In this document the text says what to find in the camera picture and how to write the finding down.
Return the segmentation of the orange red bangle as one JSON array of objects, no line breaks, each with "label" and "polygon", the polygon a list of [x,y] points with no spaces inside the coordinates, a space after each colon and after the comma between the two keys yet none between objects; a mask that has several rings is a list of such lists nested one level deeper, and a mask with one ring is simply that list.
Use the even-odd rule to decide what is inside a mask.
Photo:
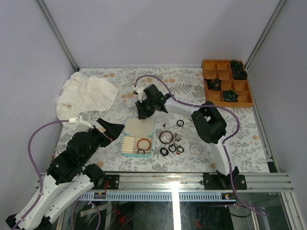
[{"label": "orange red bangle", "polygon": [[[141,143],[142,141],[146,141],[146,142],[149,144],[148,148],[146,148],[146,149],[140,148],[140,143]],[[152,147],[152,142],[151,142],[149,139],[147,139],[147,138],[141,138],[141,139],[137,142],[137,151],[138,151],[138,150],[148,151],[148,150],[151,149],[151,147]]]}]

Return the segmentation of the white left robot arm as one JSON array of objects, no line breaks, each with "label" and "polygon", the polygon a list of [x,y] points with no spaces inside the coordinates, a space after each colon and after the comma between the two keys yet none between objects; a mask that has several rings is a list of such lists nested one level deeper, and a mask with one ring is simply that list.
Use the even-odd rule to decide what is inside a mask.
[{"label": "white left robot arm", "polygon": [[68,141],[66,149],[40,177],[39,190],[17,214],[7,217],[11,229],[49,230],[60,214],[88,190],[100,189],[105,183],[105,172],[96,164],[88,164],[99,148],[105,148],[122,133],[123,124],[97,120],[105,131],[88,125]]}]

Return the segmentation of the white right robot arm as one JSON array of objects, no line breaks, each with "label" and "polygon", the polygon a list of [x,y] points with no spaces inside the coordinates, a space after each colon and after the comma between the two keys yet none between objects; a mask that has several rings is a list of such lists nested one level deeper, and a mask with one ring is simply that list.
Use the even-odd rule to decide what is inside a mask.
[{"label": "white right robot arm", "polygon": [[181,115],[192,120],[200,139],[209,144],[217,164],[219,185],[229,189],[236,183],[238,170],[231,166],[229,154],[222,153],[223,144],[220,139],[226,135],[226,121],[210,101],[201,107],[180,102],[172,94],[162,94],[151,84],[145,88],[134,87],[133,93],[138,95],[136,102],[138,118],[147,119],[156,111]]}]

